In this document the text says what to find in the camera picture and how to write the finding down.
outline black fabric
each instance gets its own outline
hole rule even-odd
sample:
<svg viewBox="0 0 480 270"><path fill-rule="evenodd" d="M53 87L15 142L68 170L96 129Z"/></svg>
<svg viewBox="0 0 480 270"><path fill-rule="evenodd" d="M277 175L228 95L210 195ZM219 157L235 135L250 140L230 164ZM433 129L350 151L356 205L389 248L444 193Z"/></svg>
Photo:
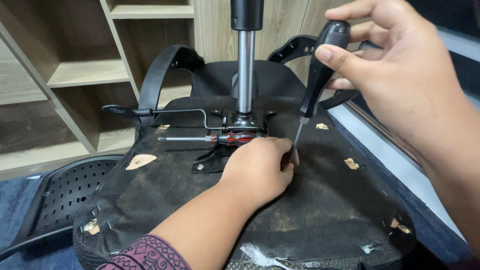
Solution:
<svg viewBox="0 0 480 270"><path fill-rule="evenodd" d="M287 66L255 60L253 69L259 78L259 97L303 98L305 86ZM229 96L237 61L208 63L192 74L191 97Z"/></svg>
<svg viewBox="0 0 480 270"><path fill-rule="evenodd" d="M268 122L271 136L293 138L299 103L292 98L258 98L254 108L277 112ZM194 108L232 110L235 102L231 97L189 97L166 106L167 110ZM208 122L220 126L221 119L209 116ZM220 173L191 173L194 158L206 153L210 144L157 140L160 136L205 136L200 115L161 114L155 120L158 125L166 123L170 124L168 129L147 129L143 139L108 175L106 184L92 194L100 234L91 238L89 247L97 256L107 259L128 247L220 179ZM316 129L319 123L330 129ZM320 109L304 128L298 151L301 163L292 184L249 220L227 268L238 265L243 243L259 246L269 257L289 258L294 266L316 262L321 267L339 269L354 269L360 261L374 266L394 262L413 249L415 230L395 202L394 193L368 169L324 110ZM137 154L151 154L157 159L126 171ZM348 158L360 167L350 169L344 162ZM409 227L412 234L391 229L393 218ZM369 244L376 250L366 255L360 246Z"/></svg>

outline right hand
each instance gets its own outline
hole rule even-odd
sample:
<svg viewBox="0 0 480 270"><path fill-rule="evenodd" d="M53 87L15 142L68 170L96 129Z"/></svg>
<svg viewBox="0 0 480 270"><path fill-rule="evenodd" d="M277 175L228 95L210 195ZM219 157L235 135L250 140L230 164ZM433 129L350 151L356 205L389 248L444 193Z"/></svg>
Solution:
<svg viewBox="0 0 480 270"><path fill-rule="evenodd" d="M369 40L383 49L350 53L322 45L315 56L345 77L332 80L328 89L359 89L377 119L402 139L420 143L409 140L412 130L425 132L446 114L470 106L437 29L407 2L358 0L325 16L372 19L352 27L351 42Z"/></svg>

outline screwdriver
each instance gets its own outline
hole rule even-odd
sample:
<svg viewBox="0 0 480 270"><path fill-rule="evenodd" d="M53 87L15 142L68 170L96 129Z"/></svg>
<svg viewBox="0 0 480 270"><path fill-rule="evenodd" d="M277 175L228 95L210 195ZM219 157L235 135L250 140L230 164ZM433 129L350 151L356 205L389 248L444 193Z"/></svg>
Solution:
<svg viewBox="0 0 480 270"><path fill-rule="evenodd" d="M345 21L329 21L318 36L313 48L313 53L315 54L318 46L322 44L331 44L346 49L349 43L350 24ZM289 163L293 162L295 157L295 151L297 150L303 126L317 113L318 99L334 72L335 71L318 61L315 55L312 55L308 71L307 90L305 91L305 96L303 97L300 108L300 125L295 140L293 141L293 147L288 153Z"/></svg>

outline bolt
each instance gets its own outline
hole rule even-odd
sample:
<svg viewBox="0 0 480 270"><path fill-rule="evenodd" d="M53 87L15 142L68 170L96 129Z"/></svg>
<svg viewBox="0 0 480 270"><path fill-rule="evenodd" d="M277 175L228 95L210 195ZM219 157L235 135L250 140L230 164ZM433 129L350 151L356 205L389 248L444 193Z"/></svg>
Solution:
<svg viewBox="0 0 480 270"><path fill-rule="evenodd" d="M84 232L89 232L96 227L96 220L92 220L84 226Z"/></svg>
<svg viewBox="0 0 480 270"><path fill-rule="evenodd" d="M399 224L397 226L397 229L401 230L403 233L406 233L406 234L410 233L410 229L407 228L405 225L402 225L402 224Z"/></svg>

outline maroon patterned sleeve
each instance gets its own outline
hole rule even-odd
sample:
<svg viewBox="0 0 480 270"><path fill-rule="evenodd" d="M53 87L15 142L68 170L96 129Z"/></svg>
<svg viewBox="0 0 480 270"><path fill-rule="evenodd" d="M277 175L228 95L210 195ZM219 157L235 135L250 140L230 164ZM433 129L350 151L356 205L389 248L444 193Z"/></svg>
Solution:
<svg viewBox="0 0 480 270"><path fill-rule="evenodd" d="M147 234L97 270L190 270L183 257L162 238Z"/></svg>

